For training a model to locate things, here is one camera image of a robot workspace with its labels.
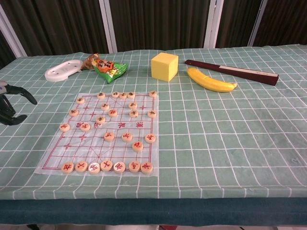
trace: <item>yellow cube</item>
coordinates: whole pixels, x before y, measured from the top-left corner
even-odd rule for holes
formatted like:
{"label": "yellow cube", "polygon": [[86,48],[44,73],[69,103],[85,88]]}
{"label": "yellow cube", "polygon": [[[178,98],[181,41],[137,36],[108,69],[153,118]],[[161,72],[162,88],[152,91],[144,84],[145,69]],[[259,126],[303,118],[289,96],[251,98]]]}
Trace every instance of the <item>yellow cube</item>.
{"label": "yellow cube", "polygon": [[152,59],[152,77],[170,81],[178,72],[178,56],[160,53]]}

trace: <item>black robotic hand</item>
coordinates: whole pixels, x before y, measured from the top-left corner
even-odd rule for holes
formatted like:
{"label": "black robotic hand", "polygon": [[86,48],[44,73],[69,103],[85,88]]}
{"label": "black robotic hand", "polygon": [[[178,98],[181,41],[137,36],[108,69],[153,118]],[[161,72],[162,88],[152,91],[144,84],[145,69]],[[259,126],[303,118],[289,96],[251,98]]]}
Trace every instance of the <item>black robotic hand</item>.
{"label": "black robotic hand", "polygon": [[0,123],[3,123],[7,126],[18,125],[27,118],[27,115],[13,117],[16,112],[7,97],[5,96],[6,93],[20,94],[21,96],[28,99],[29,102],[31,102],[32,104],[37,104],[37,101],[24,88],[11,86],[7,82],[0,80]]}

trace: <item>dark brown curtain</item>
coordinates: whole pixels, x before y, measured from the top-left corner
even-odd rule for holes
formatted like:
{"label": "dark brown curtain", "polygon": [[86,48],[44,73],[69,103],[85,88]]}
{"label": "dark brown curtain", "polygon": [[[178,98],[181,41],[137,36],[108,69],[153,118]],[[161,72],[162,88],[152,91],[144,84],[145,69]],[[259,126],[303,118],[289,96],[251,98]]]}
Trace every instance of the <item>dark brown curtain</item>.
{"label": "dark brown curtain", "polygon": [[15,55],[12,52],[9,44],[5,40],[2,32],[0,31],[0,69],[15,60]]}
{"label": "dark brown curtain", "polygon": [[28,56],[108,53],[98,0],[0,0]]}
{"label": "dark brown curtain", "polygon": [[268,0],[254,46],[307,44],[307,1]]}
{"label": "dark brown curtain", "polygon": [[216,48],[247,46],[261,0],[224,0]]}
{"label": "dark brown curtain", "polygon": [[209,0],[111,0],[118,51],[203,47]]}

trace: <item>chinese chess board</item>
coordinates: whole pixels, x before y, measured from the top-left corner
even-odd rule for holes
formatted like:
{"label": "chinese chess board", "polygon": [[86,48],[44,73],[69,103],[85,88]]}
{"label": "chinese chess board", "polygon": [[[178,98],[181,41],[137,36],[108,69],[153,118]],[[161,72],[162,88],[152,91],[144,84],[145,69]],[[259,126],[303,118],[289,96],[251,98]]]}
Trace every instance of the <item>chinese chess board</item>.
{"label": "chinese chess board", "polygon": [[[64,163],[71,161],[75,165],[80,161],[86,161],[88,164],[93,162],[101,163],[104,160],[110,160],[114,163],[122,161],[126,164],[126,170],[122,176],[147,176],[141,172],[131,173],[128,164],[131,161],[143,162],[149,161],[153,165],[153,172],[149,176],[157,176],[159,169],[159,131],[158,115],[150,118],[148,111],[158,112],[158,96],[149,97],[147,93],[136,93],[134,99],[113,98],[111,94],[106,94],[104,99],[98,99],[96,94],[79,94],[77,98],[83,97],[85,103],[77,104],[73,102],[71,108],[67,108],[67,116],[62,123],[68,123],[70,130],[61,132],[60,130],[53,137],[48,150],[40,161],[35,173],[63,175],[61,167]],[[131,118],[129,112],[131,109],[128,104],[136,102],[139,112],[138,117]],[[116,109],[116,117],[108,116],[108,111],[101,109],[102,104],[109,104],[109,109]],[[69,111],[77,109],[79,114],[75,117],[69,116]],[[104,116],[106,122],[99,125],[96,123],[98,116]],[[91,129],[83,132],[80,126],[83,123],[89,123]],[[104,134],[113,132],[115,138],[113,141],[105,141]],[[130,132],[133,139],[130,142],[124,142],[121,136]],[[145,142],[145,136],[153,133],[156,135],[154,143]],[[141,141],[144,145],[141,152],[135,152],[132,144],[135,141]],[[84,173],[76,172],[73,175],[90,175],[88,171]],[[119,176],[113,169],[109,172],[101,171],[98,176]]]}

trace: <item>green tablecloth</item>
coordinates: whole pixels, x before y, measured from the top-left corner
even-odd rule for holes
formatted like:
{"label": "green tablecloth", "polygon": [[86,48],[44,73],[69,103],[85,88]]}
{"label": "green tablecloth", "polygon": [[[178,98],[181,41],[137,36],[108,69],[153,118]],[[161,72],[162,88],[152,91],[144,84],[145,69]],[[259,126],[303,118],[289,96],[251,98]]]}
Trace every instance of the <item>green tablecloth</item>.
{"label": "green tablecloth", "polygon": [[[0,80],[30,91],[38,105],[8,96],[18,126],[0,125],[0,199],[213,198],[307,196],[307,46],[266,46],[167,51],[179,55],[170,82],[151,78],[158,50],[101,55],[128,63],[106,84],[85,70],[56,83],[45,71],[88,54],[18,58]],[[186,59],[280,74],[276,86],[202,72],[238,82],[231,93],[203,89],[187,75]],[[78,93],[159,92],[159,176],[41,175],[34,170]]]}

